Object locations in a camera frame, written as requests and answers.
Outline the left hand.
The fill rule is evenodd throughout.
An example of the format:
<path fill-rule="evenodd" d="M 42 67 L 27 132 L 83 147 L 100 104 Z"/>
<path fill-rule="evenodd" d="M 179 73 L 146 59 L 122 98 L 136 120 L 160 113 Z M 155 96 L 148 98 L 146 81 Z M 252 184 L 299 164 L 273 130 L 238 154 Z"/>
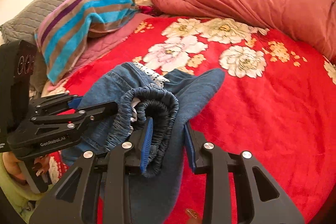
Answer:
<path fill-rule="evenodd" d="M 26 177 L 19 167 L 18 160 L 12 152 L 5 152 L 2 154 L 2 160 L 7 173 L 18 183 L 27 184 Z M 50 167 L 50 155 L 38 157 L 34 160 L 33 171 L 37 176 L 46 173 Z"/>

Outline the right hand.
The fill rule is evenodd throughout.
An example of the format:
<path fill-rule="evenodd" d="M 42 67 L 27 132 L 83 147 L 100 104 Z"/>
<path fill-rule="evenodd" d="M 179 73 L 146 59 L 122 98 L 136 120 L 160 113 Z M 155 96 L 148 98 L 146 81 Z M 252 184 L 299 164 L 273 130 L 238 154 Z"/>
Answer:
<path fill-rule="evenodd" d="M 193 209 L 186 209 L 185 213 L 188 216 L 186 224 L 202 224 L 202 219 L 200 215 Z"/>

